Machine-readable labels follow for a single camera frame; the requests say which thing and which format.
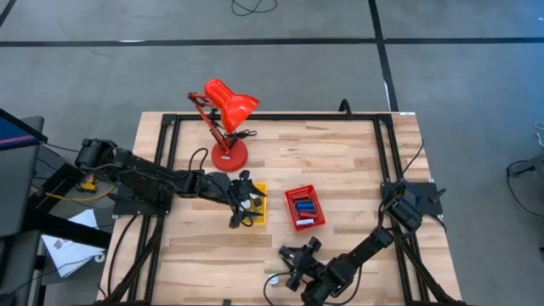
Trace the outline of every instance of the monitor screen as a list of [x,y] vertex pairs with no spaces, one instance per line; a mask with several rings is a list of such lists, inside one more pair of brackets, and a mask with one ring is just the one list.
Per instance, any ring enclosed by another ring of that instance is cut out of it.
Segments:
[[9,150],[47,142],[47,137],[21,120],[0,109],[0,150]]

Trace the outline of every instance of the black floor stripe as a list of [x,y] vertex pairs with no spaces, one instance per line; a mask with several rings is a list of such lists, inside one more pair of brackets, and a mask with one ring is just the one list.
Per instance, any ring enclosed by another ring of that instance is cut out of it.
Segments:
[[8,18],[9,12],[11,12],[11,9],[14,7],[16,1],[17,0],[9,0],[8,4],[6,4],[2,14],[0,14],[0,27],[2,27],[4,21],[6,21],[6,18]]
[[385,44],[499,44],[544,43],[544,37],[481,37],[481,38],[386,38]]
[[248,38],[248,39],[175,39],[142,41],[67,41],[67,42],[0,42],[0,47],[172,47],[172,46],[261,46],[261,45],[334,45],[376,43],[374,38]]
[[377,53],[380,57],[380,66],[382,67],[383,81],[387,85],[385,90],[388,95],[389,109],[391,111],[399,111],[399,103],[397,95],[394,92],[393,76],[391,75],[391,67],[389,67],[388,52],[383,44],[382,24],[380,23],[380,15],[377,12],[376,0],[368,0],[368,6],[371,10],[372,25],[376,33]]

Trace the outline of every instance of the blue block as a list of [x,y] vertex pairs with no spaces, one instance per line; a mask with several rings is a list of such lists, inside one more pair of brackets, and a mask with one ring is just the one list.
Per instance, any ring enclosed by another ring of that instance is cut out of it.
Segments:
[[297,209],[300,209],[300,208],[314,208],[314,204],[312,203],[302,203],[302,204],[297,204]]
[[300,208],[298,209],[299,213],[315,213],[315,209],[313,208]]

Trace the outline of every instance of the red basket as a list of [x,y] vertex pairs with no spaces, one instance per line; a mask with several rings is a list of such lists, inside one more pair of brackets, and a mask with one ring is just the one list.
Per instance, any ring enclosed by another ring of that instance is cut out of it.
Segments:
[[[299,220],[299,218],[297,209],[295,207],[295,200],[305,197],[309,197],[310,199],[312,199],[312,202],[314,203],[315,214],[317,215],[317,220],[315,220],[315,223],[308,226],[297,225],[297,221]],[[289,208],[289,212],[291,213],[292,224],[295,226],[296,231],[307,230],[325,224],[325,216],[323,216],[323,212],[321,211],[320,201],[317,198],[317,194],[315,193],[315,188],[313,185],[303,186],[294,190],[286,191],[286,200],[287,208]]]

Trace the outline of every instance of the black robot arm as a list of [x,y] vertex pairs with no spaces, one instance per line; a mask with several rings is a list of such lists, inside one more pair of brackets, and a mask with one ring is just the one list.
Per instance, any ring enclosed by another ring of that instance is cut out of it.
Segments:
[[[241,205],[250,199],[250,194],[264,196],[249,179],[249,171],[242,171],[238,179],[230,180],[226,173],[208,173],[204,170],[170,170],[132,151],[117,148],[110,140],[84,139],[76,159],[76,167],[85,173],[114,184],[127,186],[131,199],[158,206],[172,192],[183,198],[200,197],[209,201],[229,205],[233,216],[229,227],[237,228],[242,220],[251,220],[251,215]],[[121,195],[111,195],[113,200]]]
[[[409,194],[406,182],[400,181],[384,196],[380,205],[380,213],[386,213],[402,224],[409,234],[414,233],[422,224],[422,215],[415,209],[409,199],[414,198]],[[309,243],[300,248],[282,246],[280,256],[287,265],[291,277],[286,286],[293,291],[298,289],[304,275],[312,279],[305,287],[301,298],[305,306],[321,306],[326,303],[329,296],[338,297],[348,288],[354,280],[355,273],[367,260],[372,258],[382,249],[389,247],[397,241],[410,259],[416,272],[422,276],[429,290],[435,296],[437,302],[413,301],[414,305],[466,305],[456,301],[440,287],[436,280],[428,272],[419,257],[409,248],[406,242],[407,234],[392,235],[389,229],[380,224],[351,252],[341,254],[324,265],[314,258],[321,243],[312,237]]]

